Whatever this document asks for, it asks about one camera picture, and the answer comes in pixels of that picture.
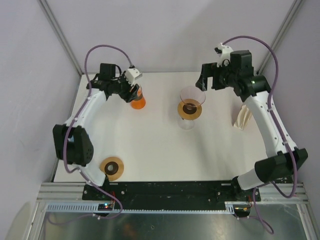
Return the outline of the pink glass dripper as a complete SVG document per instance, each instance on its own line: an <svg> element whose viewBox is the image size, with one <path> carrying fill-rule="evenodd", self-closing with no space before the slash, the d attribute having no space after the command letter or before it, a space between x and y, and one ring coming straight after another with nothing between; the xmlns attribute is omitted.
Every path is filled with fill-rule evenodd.
<svg viewBox="0 0 320 240"><path fill-rule="evenodd" d="M186 86L180 91L180 99L186 104L193 104L198 107L201 106L206 100L205 92L201 91L196 86Z"/></svg>

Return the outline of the clear glass carafe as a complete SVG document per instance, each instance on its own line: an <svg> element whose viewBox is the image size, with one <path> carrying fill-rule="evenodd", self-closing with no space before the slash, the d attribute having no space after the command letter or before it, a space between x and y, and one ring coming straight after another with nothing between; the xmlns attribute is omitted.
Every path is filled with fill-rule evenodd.
<svg viewBox="0 0 320 240"><path fill-rule="evenodd" d="M187 120L182 117L178 119L178 126L183 130L191 130L195 126L195 122L193 120Z"/></svg>

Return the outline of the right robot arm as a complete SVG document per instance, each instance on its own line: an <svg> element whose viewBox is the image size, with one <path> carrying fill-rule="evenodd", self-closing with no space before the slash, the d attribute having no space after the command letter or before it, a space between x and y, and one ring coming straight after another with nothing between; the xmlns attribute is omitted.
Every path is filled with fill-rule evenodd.
<svg viewBox="0 0 320 240"><path fill-rule="evenodd" d="M236 176L230 188L231 196L242 201L249 190L276 179L293 176L308 158L306 149L299 149L282 123L271 96L271 87L263 75L255 75L252 54L248 50L232 50L229 46L216 47L219 61L204 63L195 86L201 91L233 88L235 94L252 113L262 136L266 159L255 162L252 170Z"/></svg>

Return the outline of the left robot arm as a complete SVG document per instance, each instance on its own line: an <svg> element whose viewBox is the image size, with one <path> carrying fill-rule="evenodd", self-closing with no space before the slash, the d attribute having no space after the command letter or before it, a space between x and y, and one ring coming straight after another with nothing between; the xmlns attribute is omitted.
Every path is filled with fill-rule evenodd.
<svg viewBox="0 0 320 240"><path fill-rule="evenodd" d="M63 161L66 172L82 173L87 183L95 185L93 194L100 200L110 196L111 188L104 184L106 174L95 160L96 151L90 133L92 121L112 95L120 96L126 103L137 99L139 85L136 81L143 75L132 65L116 76L116 68L116 64L102 63L99 73L87 80L87 95L78 111L52 130L56 156Z"/></svg>

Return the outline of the white paper coffee filters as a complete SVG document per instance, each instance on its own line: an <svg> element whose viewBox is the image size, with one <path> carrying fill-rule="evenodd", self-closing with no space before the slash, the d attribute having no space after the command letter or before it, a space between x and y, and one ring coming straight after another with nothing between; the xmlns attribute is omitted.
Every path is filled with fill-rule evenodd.
<svg viewBox="0 0 320 240"><path fill-rule="evenodd" d="M239 110L239 113L233 123L233 127L243 131L246 126L248 125L250 119L252 118L253 114L247 105L243 104Z"/></svg>

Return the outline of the orange glass carafe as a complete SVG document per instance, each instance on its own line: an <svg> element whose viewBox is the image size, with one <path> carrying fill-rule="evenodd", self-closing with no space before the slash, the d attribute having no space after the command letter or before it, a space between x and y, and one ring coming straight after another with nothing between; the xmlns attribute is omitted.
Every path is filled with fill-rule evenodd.
<svg viewBox="0 0 320 240"><path fill-rule="evenodd" d="M130 103L130 106L135 110L141 110L142 108L145 107L145 105L146 105L146 100L143 95L143 89L140 86L137 91L137 98Z"/></svg>

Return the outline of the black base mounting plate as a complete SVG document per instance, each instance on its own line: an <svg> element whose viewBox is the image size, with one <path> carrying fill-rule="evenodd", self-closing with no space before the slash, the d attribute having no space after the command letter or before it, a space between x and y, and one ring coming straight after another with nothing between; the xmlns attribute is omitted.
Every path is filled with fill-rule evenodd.
<svg viewBox="0 0 320 240"><path fill-rule="evenodd" d="M221 210L225 202L261 200L259 190L242 190L231 180L105 182L101 189L120 201L118 208Z"/></svg>

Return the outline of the aluminium frame rail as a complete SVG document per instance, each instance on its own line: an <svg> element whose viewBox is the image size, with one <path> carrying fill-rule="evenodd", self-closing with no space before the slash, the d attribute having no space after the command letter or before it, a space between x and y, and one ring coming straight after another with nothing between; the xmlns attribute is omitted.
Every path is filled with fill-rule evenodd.
<svg viewBox="0 0 320 240"><path fill-rule="evenodd" d="M40 186L38 202L76 202L81 201L85 183L83 182L45 182Z"/></svg>

